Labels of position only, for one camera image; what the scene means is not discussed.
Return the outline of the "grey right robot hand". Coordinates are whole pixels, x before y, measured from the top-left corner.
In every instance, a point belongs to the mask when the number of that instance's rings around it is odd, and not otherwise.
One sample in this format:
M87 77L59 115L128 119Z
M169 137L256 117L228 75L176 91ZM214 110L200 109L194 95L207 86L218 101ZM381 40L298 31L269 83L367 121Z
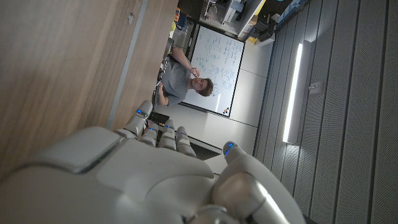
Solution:
M82 129L1 180L2 223L303 223L274 174L235 142L220 174L196 157L184 128L148 119Z

